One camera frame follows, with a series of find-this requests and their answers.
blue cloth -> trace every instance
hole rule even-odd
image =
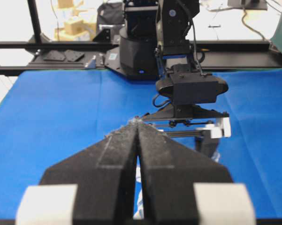
[[[231,115],[221,163],[247,185],[257,217],[282,218],[282,71],[216,75],[230,90],[204,107]],[[0,106],[0,218],[15,218],[24,190],[47,167],[155,112],[155,94],[153,82],[110,71],[23,73]],[[193,146],[192,138],[177,140]]]

sticker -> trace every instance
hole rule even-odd
[[[111,53],[111,54],[109,55],[108,60],[116,60],[117,56],[118,56],[117,53]]]

metal stand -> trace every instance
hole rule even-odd
[[[233,8],[245,8],[256,10],[267,10],[267,3],[263,0],[228,0],[228,6]]]

metal bracket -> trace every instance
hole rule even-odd
[[[94,37],[95,42],[110,42],[111,41],[111,30],[103,29],[99,34]]]

black bag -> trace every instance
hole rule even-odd
[[[107,1],[99,6],[97,12],[97,33],[100,32],[100,25],[122,25],[125,23],[122,2],[108,3]]]

